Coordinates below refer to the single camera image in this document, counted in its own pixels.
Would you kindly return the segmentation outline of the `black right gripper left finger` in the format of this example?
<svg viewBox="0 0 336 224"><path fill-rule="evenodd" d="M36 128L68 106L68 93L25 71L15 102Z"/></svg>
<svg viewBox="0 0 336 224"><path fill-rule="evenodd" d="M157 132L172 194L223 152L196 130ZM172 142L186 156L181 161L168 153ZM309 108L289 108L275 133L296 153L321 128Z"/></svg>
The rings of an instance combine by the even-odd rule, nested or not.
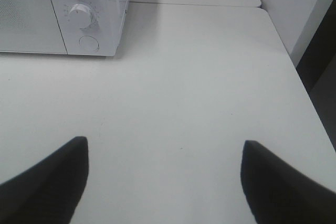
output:
<svg viewBox="0 0 336 224"><path fill-rule="evenodd" d="M1 223L70 223L88 175L88 140L77 136L1 183Z"/></svg>

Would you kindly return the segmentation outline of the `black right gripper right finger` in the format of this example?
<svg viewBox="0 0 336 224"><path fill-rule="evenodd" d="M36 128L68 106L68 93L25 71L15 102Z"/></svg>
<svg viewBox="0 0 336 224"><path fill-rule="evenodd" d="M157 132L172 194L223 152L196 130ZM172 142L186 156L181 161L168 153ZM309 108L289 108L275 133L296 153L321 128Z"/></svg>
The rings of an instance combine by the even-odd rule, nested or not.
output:
<svg viewBox="0 0 336 224"><path fill-rule="evenodd" d="M257 223L335 223L335 192L257 141L244 142L240 180Z"/></svg>

